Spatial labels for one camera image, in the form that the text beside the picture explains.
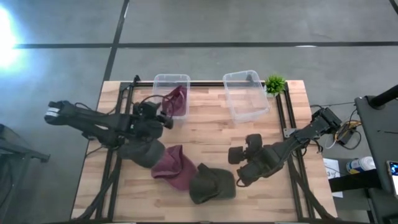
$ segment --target bright light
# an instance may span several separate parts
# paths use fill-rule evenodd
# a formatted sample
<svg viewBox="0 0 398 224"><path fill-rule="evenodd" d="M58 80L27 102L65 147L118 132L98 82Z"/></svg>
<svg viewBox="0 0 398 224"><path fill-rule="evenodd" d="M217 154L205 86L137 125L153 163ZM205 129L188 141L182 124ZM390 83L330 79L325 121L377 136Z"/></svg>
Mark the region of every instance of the bright light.
<svg viewBox="0 0 398 224"><path fill-rule="evenodd" d="M19 51L13 49L15 44L10 16L7 10L0 6L0 67L10 66L17 58Z"/></svg>

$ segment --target gray concrete floor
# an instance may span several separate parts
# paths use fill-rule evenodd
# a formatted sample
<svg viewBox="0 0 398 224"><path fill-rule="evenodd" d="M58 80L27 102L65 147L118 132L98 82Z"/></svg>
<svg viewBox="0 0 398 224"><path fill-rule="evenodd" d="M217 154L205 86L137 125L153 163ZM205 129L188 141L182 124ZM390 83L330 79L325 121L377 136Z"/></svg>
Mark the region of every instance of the gray concrete floor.
<svg viewBox="0 0 398 224"><path fill-rule="evenodd" d="M111 43L123 0L1 0L18 44ZM7 30L4 10L0 28ZM122 43L128 42L357 42L398 41L398 15L388 0L132 0ZM0 38L0 49L3 47ZM69 127L47 125L50 100L80 101L95 108L110 49L21 49L0 67L0 123L40 152L7 223L68 220L87 140ZM10 61L10 55L2 55ZM185 73L192 80L220 80L225 73L280 72L305 80L312 104L353 101L398 83L398 47L270 47L225 49L119 49L111 80L151 80ZM334 106L346 118L352 105ZM369 155L364 140L325 157ZM340 211L348 220L362 217Z"/></svg>

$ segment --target baseball cap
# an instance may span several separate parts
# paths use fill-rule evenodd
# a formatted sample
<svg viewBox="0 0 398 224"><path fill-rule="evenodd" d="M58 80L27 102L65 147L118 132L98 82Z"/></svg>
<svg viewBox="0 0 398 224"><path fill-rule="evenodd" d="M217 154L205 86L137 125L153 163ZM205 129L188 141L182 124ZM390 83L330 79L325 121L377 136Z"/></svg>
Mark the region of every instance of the baseball cap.
<svg viewBox="0 0 398 224"><path fill-rule="evenodd" d="M118 149L118 156L122 159L131 159L142 167L151 168L163 157L164 149L164 145L157 139L150 142L129 139L128 144Z"/></svg>
<svg viewBox="0 0 398 224"><path fill-rule="evenodd" d="M236 196L234 175L224 169L198 166L198 173L191 179L189 194L193 203L201 204L210 199L232 199Z"/></svg>
<svg viewBox="0 0 398 224"><path fill-rule="evenodd" d="M150 172L153 178L164 179L177 190L188 190L189 181L197 173L197 168L183 154L182 145L178 145L167 148Z"/></svg>

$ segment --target maroon baseball cap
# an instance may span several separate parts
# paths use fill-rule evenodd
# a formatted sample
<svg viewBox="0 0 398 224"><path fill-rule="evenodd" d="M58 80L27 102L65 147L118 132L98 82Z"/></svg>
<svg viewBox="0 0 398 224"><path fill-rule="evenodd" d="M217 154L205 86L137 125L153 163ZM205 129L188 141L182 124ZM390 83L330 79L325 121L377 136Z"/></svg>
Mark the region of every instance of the maroon baseball cap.
<svg viewBox="0 0 398 224"><path fill-rule="evenodd" d="M155 179L165 179L177 190L189 190L189 181L197 173L193 162L182 153L182 145L169 147L150 170Z"/></svg>

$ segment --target clear plastic bin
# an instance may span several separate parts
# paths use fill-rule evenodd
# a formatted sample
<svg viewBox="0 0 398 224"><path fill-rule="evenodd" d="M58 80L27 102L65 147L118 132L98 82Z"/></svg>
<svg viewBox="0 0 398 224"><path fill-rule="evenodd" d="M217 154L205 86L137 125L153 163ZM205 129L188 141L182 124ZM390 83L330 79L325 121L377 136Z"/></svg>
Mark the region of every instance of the clear plastic bin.
<svg viewBox="0 0 398 224"><path fill-rule="evenodd" d="M235 123L254 121L269 112L267 93L257 72L235 72L223 77L227 104Z"/></svg>
<svg viewBox="0 0 398 224"><path fill-rule="evenodd" d="M186 110L184 115L173 116L173 119L185 119L189 114L189 91L190 91L190 77L183 74L158 74L154 79L154 88L152 92L154 95L168 95L178 86L183 86L187 89Z"/></svg>

